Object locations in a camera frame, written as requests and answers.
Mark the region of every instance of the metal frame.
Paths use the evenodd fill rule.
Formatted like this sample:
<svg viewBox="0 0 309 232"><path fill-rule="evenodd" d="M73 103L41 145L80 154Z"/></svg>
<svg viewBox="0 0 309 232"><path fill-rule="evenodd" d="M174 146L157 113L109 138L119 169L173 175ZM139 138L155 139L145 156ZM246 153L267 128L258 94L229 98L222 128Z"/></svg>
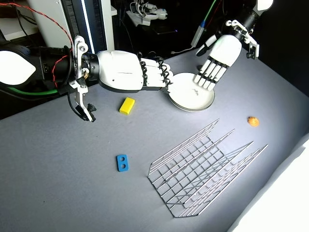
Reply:
<svg viewBox="0 0 309 232"><path fill-rule="evenodd" d="M155 160L148 178L175 218L201 214L215 198L268 146L240 159L253 142L225 155L208 136L216 120Z"/></svg>

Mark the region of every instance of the wire grid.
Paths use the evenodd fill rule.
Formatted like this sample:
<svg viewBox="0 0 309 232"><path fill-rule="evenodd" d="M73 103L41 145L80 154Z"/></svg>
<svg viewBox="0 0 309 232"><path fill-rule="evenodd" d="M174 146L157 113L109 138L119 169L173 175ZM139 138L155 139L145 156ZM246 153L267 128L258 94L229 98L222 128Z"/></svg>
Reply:
<svg viewBox="0 0 309 232"><path fill-rule="evenodd" d="M221 178L238 163L235 157L253 143L225 155L217 145L234 130L213 142L208 135L217 122L209 124L150 166L148 178L174 217L200 214L230 183L218 186ZM213 193L214 186L223 188Z"/></svg>

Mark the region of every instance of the red wire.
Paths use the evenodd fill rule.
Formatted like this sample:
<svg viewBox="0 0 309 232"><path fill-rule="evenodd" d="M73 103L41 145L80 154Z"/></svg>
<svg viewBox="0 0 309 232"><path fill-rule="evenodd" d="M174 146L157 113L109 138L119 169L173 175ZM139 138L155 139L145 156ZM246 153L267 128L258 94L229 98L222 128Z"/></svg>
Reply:
<svg viewBox="0 0 309 232"><path fill-rule="evenodd" d="M32 12L35 12L35 13L38 13L40 15L43 15L44 17L48 18L49 20L53 21L58 27L60 27L67 35L67 37L69 38L70 40L70 44L71 44L71 49L70 49L70 52L73 50L73 40L72 38L70 37L70 35L68 34L68 32L62 27L60 26L54 19L52 19L51 17L48 17L46 14L42 13L42 12L39 12L39 11L36 11L36 10L33 10L32 8L28 7L28 6L23 6L23 5L19 5L19 4L16 4L16 3L13 3L13 2L9 2L9 3L0 3L0 6L8 6L8 5L11 5L11 6L18 6L18 7L23 7L23 8L26 8ZM63 56L62 58L60 58L59 60L57 60L53 66L53 69L52 69L52 74L53 74L53 82L55 83L55 86L57 88L57 83L56 83L56 77L54 75L54 71L55 71L55 67L56 65L62 61L64 58L66 58L68 55L65 55Z"/></svg>
<svg viewBox="0 0 309 232"><path fill-rule="evenodd" d="M211 23L211 21L212 21L214 15L216 14L216 12L217 12L217 10L218 10L218 8L219 8L221 2L222 2L222 0L221 0L221 1L219 2L219 4L217 5L217 8L214 10L213 15L212 15L211 19L209 20L209 22L208 22L206 28L210 25L210 23Z"/></svg>

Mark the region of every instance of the orange object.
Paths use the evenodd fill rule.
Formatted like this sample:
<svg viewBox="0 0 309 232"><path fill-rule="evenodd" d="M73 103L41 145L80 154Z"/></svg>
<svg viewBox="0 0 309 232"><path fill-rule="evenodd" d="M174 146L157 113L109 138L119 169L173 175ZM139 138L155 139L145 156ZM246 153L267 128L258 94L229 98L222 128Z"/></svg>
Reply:
<svg viewBox="0 0 309 232"><path fill-rule="evenodd" d="M258 125L260 125L260 121L256 117L249 117L248 123L253 127L257 127Z"/></svg>

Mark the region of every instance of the yellow sponge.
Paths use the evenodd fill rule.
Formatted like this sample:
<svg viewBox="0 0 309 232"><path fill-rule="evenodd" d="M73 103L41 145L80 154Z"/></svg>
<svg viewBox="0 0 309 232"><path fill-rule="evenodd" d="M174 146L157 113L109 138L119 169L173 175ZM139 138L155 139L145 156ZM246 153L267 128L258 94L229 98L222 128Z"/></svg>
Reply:
<svg viewBox="0 0 309 232"><path fill-rule="evenodd" d="M125 115L128 115L135 103L135 100L132 98L126 98L122 106L120 107L119 112Z"/></svg>

